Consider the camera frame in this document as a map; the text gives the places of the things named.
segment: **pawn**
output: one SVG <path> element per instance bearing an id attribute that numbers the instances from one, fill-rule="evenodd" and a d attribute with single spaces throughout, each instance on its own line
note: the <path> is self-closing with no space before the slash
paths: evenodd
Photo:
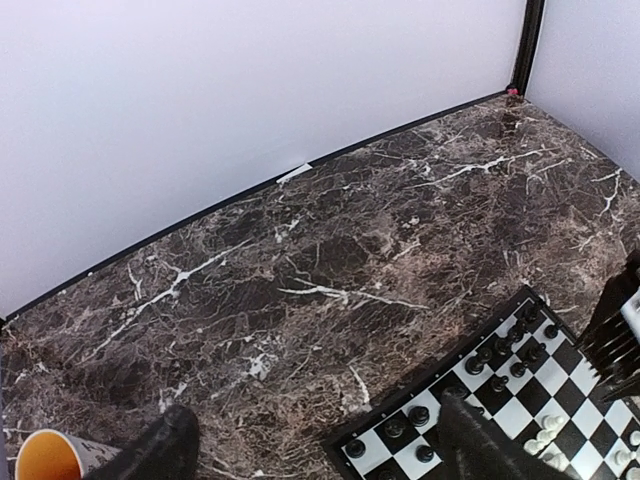
<path id="1" fill-rule="evenodd" d="M 433 448 L 428 445 L 420 445 L 416 448 L 416 458 L 421 463 L 429 463 L 433 460 Z"/>
<path id="2" fill-rule="evenodd" d="M 620 450 L 616 452 L 613 459 L 616 461 L 618 465 L 626 465 L 632 460 L 635 460 L 638 457 L 636 452 L 625 452 L 624 450 Z"/>
<path id="3" fill-rule="evenodd" d="M 540 358 L 542 358 L 542 355 L 544 354 L 544 352 L 547 351 L 547 346 L 544 343 L 539 343 L 538 345 L 536 345 L 535 347 L 531 347 L 528 351 L 527 351 L 527 360 L 529 360 L 530 362 L 537 362 L 538 360 L 540 360 Z"/>
<path id="4" fill-rule="evenodd" d="M 631 432 L 631 435 L 629 435 L 629 443 L 632 447 L 640 446 L 640 432 L 638 430 Z"/>
<path id="5" fill-rule="evenodd" d="M 514 377 L 521 378 L 527 372 L 527 368 L 529 368 L 529 362 L 527 361 L 516 362 L 513 365 L 511 365 L 511 368 L 509 369 L 509 371 L 511 372 L 511 375 L 513 375 Z"/>
<path id="6" fill-rule="evenodd" d="M 551 325 L 549 325 L 547 328 L 544 329 L 544 336 L 549 339 L 553 339 L 558 336 L 559 331 L 560 331 L 560 328 L 558 327 L 558 325 L 556 325 L 555 323 L 552 323 Z"/>
<path id="7" fill-rule="evenodd" d="M 491 389 L 494 392 L 502 392 L 504 388 L 507 386 L 509 382 L 509 377 L 492 377 L 491 378 Z"/>
<path id="8" fill-rule="evenodd" d="M 465 370 L 469 375 L 480 375 L 484 366 L 491 360 L 493 355 L 488 348 L 480 348 L 478 352 L 470 357 L 464 365 Z"/>

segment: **white chess piece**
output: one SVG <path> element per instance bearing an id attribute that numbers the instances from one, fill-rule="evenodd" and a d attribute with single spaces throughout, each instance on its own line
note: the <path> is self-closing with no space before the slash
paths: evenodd
<path id="1" fill-rule="evenodd" d="M 564 418 L 560 415 L 547 415 L 542 419 L 542 428 L 546 430 L 560 430 L 564 422 Z"/>
<path id="2" fill-rule="evenodd" d="M 636 430 L 629 435 L 629 443 L 634 447 L 640 447 L 640 432 Z"/>
<path id="3" fill-rule="evenodd" d="M 626 465 L 631 460 L 638 458 L 638 454 L 636 452 L 625 452 L 624 450 L 620 450 L 616 452 L 613 458 L 618 465 Z"/>
<path id="4" fill-rule="evenodd" d="M 544 444 L 538 440 L 527 440 L 524 443 L 524 451 L 529 455 L 537 455 L 544 448 Z"/>
<path id="5" fill-rule="evenodd" d="M 640 480 L 640 468 L 630 468 L 627 472 L 626 480 Z"/>

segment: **dark marble surface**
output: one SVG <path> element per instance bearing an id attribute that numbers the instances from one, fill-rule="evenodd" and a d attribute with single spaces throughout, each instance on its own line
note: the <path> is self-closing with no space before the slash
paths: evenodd
<path id="1" fill-rule="evenodd" d="M 337 478 L 319 440 L 522 283 L 576 330 L 637 241 L 636 184 L 500 97 L 269 187 L 96 272 L 4 338 L 8 448 L 120 446 L 170 402 L 201 478 Z"/>

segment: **chess piece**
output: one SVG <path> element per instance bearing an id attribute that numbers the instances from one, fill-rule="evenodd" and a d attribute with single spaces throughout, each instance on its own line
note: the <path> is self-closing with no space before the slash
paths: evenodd
<path id="1" fill-rule="evenodd" d="M 467 360 L 464 365 L 464 369 L 469 375 L 480 375 L 485 364 L 491 360 L 491 357 L 493 357 L 491 350 L 486 347 L 480 348 L 473 357 L 470 357 Z"/>
<path id="2" fill-rule="evenodd" d="M 564 425 L 564 418 L 561 416 L 547 415 L 542 418 L 542 428 L 545 430 L 560 430 Z"/>
<path id="3" fill-rule="evenodd" d="M 640 468 L 632 467 L 627 472 L 626 480 L 640 480 Z"/>
<path id="4" fill-rule="evenodd" d="M 527 368 L 529 368 L 529 362 L 527 361 L 516 362 L 513 365 L 511 365 L 511 368 L 509 369 L 509 371 L 511 372 L 511 375 L 513 375 L 514 377 L 520 378 L 524 376 L 524 374 L 527 371 Z"/>
<path id="5" fill-rule="evenodd" d="M 542 442 L 539 442 L 535 439 L 527 440 L 524 443 L 524 451 L 529 455 L 537 455 L 542 451 L 543 448 L 544 445 L 542 444 Z"/>
<path id="6" fill-rule="evenodd" d="M 396 475 L 389 470 L 383 470 L 378 474 L 378 480 L 396 480 Z"/>
<path id="7" fill-rule="evenodd" d="M 624 450 L 619 450 L 615 453 L 613 459 L 618 465 L 626 465 L 631 460 L 635 460 L 637 457 L 638 454 L 636 452 L 625 452 Z"/>
<path id="8" fill-rule="evenodd" d="M 409 410 L 409 421 L 414 427 L 422 427 L 429 422 L 429 409 L 427 407 L 416 406 Z"/>
<path id="9" fill-rule="evenodd" d="M 492 377 L 491 389 L 496 393 L 502 392 L 507 386 L 507 383 L 509 383 L 509 377 Z"/>
<path id="10" fill-rule="evenodd" d="M 387 420 L 384 424 L 384 433 L 389 438 L 398 438 L 404 433 L 404 424 L 395 418 Z"/>
<path id="11" fill-rule="evenodd" d="M 513 345 L 513 341 L 509 340 L 507 337 L 499 337 L 496 340 L 496 343 L 493 344 L 493 347 L 496 350 L 496 353 L 501 357 L 505 355 L 509 355 L 511 352 L 511 346 Z"/>
<path id="12" fill-rule="evenodd" d="M 632 447 L 640 446 L 640 432 L 638 430 L 631 432 L 631 435 L 629 435 L 629 443 Z"/>
<path id="13" fill-rule="evenodd" d="M 531 347 L 526 353 L 527 360 L 529 360 L 531 363 L 537 362 L 538 360 L 540 360 L 540 358 L 542 358 L 542 355 L 544 355 L 544 352 L 546 352 L 546 350 L 547 346 L 544 343 L 539 343 L 535 347 Z"/>
<path id="14" fill-rule="evenodd" d="M 362 440 L 356 439 L 351 440 L 349 443 L 347 443 L 347 446 L 344 447 L 344 451 L 347 456 L 351 458 L 360 458 L 364 455 L 364 452 L 367 451 L 367 448 L 365 447 Z"/>
<path id="15" fill-rule="evenodd" d="M 420 445 L 416 448 L 416 458 L 419 462 L 429 463 L 433 460 L 433 448 L 428 445 Z"/>
<path id="16" fill-rule="evenodd" d="M 553 339 L 558 336 L 559 331 L 560 331 L 560 328 L 558 327 L 558 325 L 556 325 L 555 323 L 552 323 L 551 325 L 549 325 L 547 328 L 544 329 L 544 336 L 549 339 Z"/>

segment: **white backdrop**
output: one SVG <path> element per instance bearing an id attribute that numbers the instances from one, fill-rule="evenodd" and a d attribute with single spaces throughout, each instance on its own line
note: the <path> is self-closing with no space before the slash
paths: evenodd
<path id="1" fill-rule="evenodd" d="M 640 180 L 640 0 L 547 0 L 527 98 Z"/>
<path id="2" fill-rule="evenodd" d="M 0 2 L 0 315 L 304 162 L 502 90 L 525 0 Z"/>

